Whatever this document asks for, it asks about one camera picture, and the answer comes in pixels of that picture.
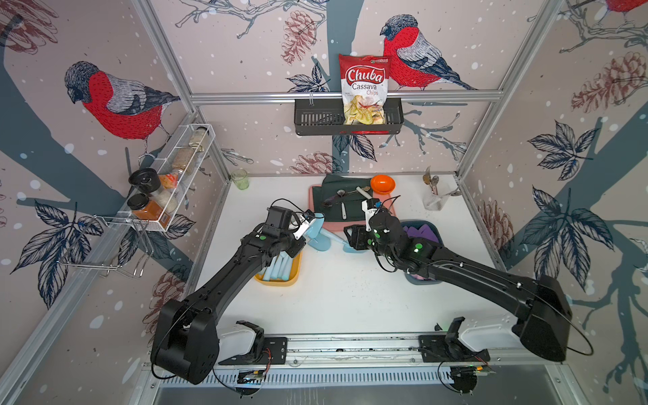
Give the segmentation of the purple shovel pink handle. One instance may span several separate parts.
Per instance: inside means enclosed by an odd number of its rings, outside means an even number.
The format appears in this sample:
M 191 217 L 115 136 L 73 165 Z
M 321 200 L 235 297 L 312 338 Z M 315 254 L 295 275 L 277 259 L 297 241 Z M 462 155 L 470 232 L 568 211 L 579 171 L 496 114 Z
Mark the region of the purple shovel pink handle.
M 428 241 L 433 241 L 434 243 L 442 243 L 438 231 L 434 226 L 424 223 L 420 225 L 405 225 L 403 230 L 406 232 L 409 238 L 422 238 Z

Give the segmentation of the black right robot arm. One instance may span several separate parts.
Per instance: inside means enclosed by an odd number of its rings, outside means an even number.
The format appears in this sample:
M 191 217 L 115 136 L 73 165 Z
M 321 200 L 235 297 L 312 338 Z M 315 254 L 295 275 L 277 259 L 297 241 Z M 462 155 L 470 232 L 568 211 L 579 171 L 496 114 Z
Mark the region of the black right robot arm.
M 344 233 L 352 248 L 371 250 L 396 270 L 455 285 L 504 308 L 516 317 L 512 332 L 525 349 L 549 361 L 566 360 L 572 312 L 556 279 L 503 273 L 439 242 L 409 236 L 385 209 L 365 225 L 345 227 Z

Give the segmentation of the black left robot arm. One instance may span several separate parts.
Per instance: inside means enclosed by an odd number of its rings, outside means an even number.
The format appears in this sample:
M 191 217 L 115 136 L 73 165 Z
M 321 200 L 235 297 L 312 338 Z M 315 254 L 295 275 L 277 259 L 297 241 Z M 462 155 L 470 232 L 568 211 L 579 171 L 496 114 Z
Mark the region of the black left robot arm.
M 151 350 L 152 366 L 194 385 L 202 382 L 217 363 L 217 325 L 229 304 L 280 253 L 297 256 L 315 219 L 310 210 L 268 208 L 266 220 L 241 239 L 234 256 L 211 280 L 184 300 L 163 305 Z

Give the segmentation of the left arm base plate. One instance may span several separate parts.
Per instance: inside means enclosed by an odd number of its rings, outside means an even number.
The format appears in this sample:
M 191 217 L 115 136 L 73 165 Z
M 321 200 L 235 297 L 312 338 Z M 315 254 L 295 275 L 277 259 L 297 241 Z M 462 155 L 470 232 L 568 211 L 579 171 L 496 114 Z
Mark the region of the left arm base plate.
M 284 365 L 287 337 L 267 336 L 262 327 L 238 321 L 219 333 L 219 366 Z

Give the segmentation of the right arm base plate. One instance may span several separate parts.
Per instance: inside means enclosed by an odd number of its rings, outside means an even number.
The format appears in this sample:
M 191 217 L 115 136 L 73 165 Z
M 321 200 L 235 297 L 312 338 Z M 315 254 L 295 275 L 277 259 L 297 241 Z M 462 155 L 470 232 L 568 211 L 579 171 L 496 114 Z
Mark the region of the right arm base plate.
M 486 364 L 490 361 L 487 349 L 477 352 L 460 341 L 459 329 L 464 321 L 464 317 L 456 317 L 446 332 L 436 331 L 418 336 L 418 352 L 424 363 L 474 361 Z

